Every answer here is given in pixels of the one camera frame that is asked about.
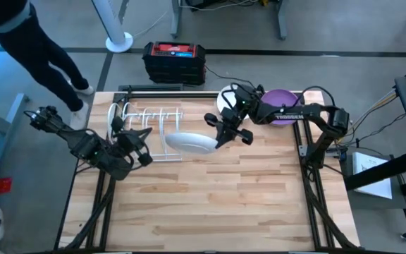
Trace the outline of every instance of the white dish rack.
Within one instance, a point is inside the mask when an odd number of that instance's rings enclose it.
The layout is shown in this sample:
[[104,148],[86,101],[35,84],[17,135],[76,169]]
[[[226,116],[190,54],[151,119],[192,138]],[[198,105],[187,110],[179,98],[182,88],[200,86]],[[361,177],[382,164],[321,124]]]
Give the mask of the white dish rack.
[[[120,117],[123,121],[128,123],[128,127],[125,128],[127,130],[131,129],[131,126],[134,123],[141,123],[142,129],[152,127],[153,129],[159,127],[159,137],[161,139],[161,148],[162,153],[151,153],[153,158],[153,162],[181,162],[183,160],[183,155],[181,152],[174,152],[170,153],[170,148],[167,147],[166,144],[166,134],[164,133],[164,125],[165,124],[174,124],[175,125],[175,132],[180,132],[180,122],[183,118],[184,112],[183,109],[180,107],[176,108],[144,108],[143,111],[134,107],[131,103],[127,102],[123,105],[123,108],[120,107],[118,104],[113,103],[109,107],[108,111],[108,136],[109,140],[113,142],[112,139],[112,119],[116,115],[116,110],[121,111]],[[157,120],[157,125],[159,126],[150,126],[151,120]]]

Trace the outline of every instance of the white plate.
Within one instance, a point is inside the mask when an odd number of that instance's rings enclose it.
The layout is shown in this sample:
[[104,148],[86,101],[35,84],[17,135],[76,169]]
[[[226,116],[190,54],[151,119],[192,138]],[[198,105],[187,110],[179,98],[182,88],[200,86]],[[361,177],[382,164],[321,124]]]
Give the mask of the white plate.
[[166,143],[174,150],[207,155],[216,151],[217,140],[196,133],[166,135]]
[[[219,93],[219,95],[217,95],[217,109],[219,109],[219,112],[221,113],[223,108],[229,108],[230,106],[228,106],[228,103],[226,103],[226,101],[223,99],[222,97],[222,92],[226,91],[226,90],[231,90],[231,86],[227,85],[225,86]],[[231,106],[234,107],[234,105],[236,105],[236,98],[234,97],[234,92],[226,92],[225,94],[226,99],[230,102]]]

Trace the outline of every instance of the black metal frame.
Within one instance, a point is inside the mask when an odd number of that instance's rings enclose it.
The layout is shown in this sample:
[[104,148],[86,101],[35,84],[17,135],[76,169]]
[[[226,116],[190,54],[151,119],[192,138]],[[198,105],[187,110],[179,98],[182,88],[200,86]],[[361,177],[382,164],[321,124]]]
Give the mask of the black metal frame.
[[[131,92],[129,96],[126,96],[127,99],[133,98],[133,99],[141,99],[141,98],[216,98],[217,97],[217,92]],[[307,139],[308,144],[313,143],[312,140],[312,134],[309,128],[309,123],[308,121],[303,122],[304,125],[304,133]],[[296,148],[298,151],[299,145],[303,145],[302,139],[300,136],[300,127],[298,123],[293,124],[294,128],[294,136],[295,136],[295,144]],[[298,153],[299,156],[299,161],[300,161],[300,168],[302,170],[302,180],[304,181],[309,181],[309,179],[306,177],[307,172],[303,164],[303,159],[305,157],[301,156]],[[70,191],[68,194],[68,200],[66,203],[66,207],[63,211],[63,216],[62,216],[62,222],[61,226],[59,228],[59,232],[57,235],[56,239],[56,244],[54,246],[54,250],[51,251],[45,251],[41,253],[103,253],[106,251],[106,242],[107,242],[107,236],[109,233],[109,223],[110,223],[110,218],[111,218],[111,208],[112,208],[112,202],[113,202],[113,194],[115,191],[115,186],[116,186],[116,180],[111,177],[109,181],[109,186],[106,189],[106,192],[103,196],[103,188],[104,188],[104,179],[105,179],[106,173],[103,171],[99,172],[98,176],[98,182],[97,182],[97,189],[94,197],[94,204],[93,204],[93,209],[92,209],[92,215],[90,219],[87,221],[87,223],[84,225],[82,231],[77,235],[75,240],[80,237],[81,240],[79,241],[73,241],[73,245],[69,245],[65,248],[60,248],[59,249],[59,242],[63,230],[63,225],[65,223],[65,218],[68,210],[68,205],[70,202],[70,196],[71,192],[73,189],[73,184],[75,177],[73,177],[73,181],[70,187]],[[326,210],[326,201],[325,201],[325,196],[324,196],[324,189],[322,188],[322,182],[321,182],[321,177],[319,174],[319,171],[315,171],[314,173],[314,181],[316,184],[316,195],[318,199],[320,200],[322,207]],[[324,226],[324,231],[327,239],[327,245],[328,246],[322,246],[321,245],[321,240],[319,237],[319,229],[317,227],[317,221],[316,221],[316,213],[314,211],[314,206],[310,203],[310,201],[307,199],[307,207],[308,207],[308,215],[309,215],[309,223],[311,226],[312,230],[312,238],[314,242],[314,248],[315,252],[324,252],[324,253],[370,253],[370,254],[385,254],[386,252],[381,252],[381,251],[372,251],[372,250],[362,250],[362,249],[348,249],[348,248],[335,248],[334,245],[334,240],[333,240],[333,234],[330,232],[328,225],[325,222],[323,223]],[[104,218],[103,218],[103,225],[102,225],[102,230],[101,230],[101,238],[100,238],[100,243],[98,246],[93,245],[94,241],[94,231],[96,227],[97,220],[99,216],[102,214],[102,211],[105,210],[104,213]],[[82,245],[83,240],[87,237],[87,242],[85,244],[84,248],[79,248]],[[153,252],[130,252],[131,254],[137,253],[137,254],[152,254]],[[168,254],[182,254],[182,252],[164,252]],[[242,252],[242,254],[246,253],[270,253],[270,254],[279,254],[279,253],[289,253],[288,251],[281,251],[281,252]]]

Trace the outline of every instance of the gray floor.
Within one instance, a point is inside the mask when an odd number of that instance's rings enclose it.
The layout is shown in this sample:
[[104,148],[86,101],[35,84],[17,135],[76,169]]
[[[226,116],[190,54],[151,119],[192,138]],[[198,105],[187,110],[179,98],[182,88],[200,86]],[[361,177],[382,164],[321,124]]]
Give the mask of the gray floor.
[[[33,2],[44,29],[61,46],[104,47],[104,28],[90,1]],[[113,1],[116,13],[122,2]],[[135,35],[169,9],[170,3],[165,0],[131,0],[123,27]],[[406,0],[292,0],[287,18],[289,35],[282,42],[277,40],[273,4],[214,12],[183,10],[181,34],[176,41],[199,43],[210,49],[406,52]],[[136,37],[134,47],[142,48],[150,41],[171,41],[170,23],[168,11],[157,26]],[[70,55],[92,86],[97,87],[106,54]],[[352,119],[387,93],[394,77],[406,74],[406,58],[208,55],[207,66],[221,75],[249,79],[266,89],[323,86],[331,91],[339,106],[351,113]],[[140,54],[116,54],[104,91],[117,90],[119,85],[151,83]],[[209,73],[204,86],[192,89],[220,90],[227,84]],[[19,92],[31,97],[29,109],[53,104],[68,120],[64,103],[36,84],[7,53],[0,52],[0,115],[8,111]],[[376,130],[401,112],[396,100],[371,115],[359,129],[359,136]],[[384,154],[401,155],[406,152],[406,120],[362,145]],[[75,163],[62,140],[36,131],[28,125],[27,118],[21,121],[0,166],[0,176],[13,178],[12,191],[0,195],[6,216],[6,237],[1,246],[7,253],[53,247]],[[401,210],[353,212],[362,246],[406,253],[406,243],[398,238],[406,231]]]

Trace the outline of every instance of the purple plate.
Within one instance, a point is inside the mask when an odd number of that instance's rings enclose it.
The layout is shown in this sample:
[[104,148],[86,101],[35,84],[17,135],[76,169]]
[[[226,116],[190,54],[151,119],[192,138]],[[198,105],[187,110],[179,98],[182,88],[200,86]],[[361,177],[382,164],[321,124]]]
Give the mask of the purple plate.
[[[295,101],[297,100],[297,96],[294,93],[283,90],[283,89],[275,89],[266,92],[261,98],[263,102],[270,104],[272,106],[281,107],[281,105],[292,106],[294,105]],[[277,126],[284,126],[290,125],[295,123],[295,120],[275,120],[271,124]]]

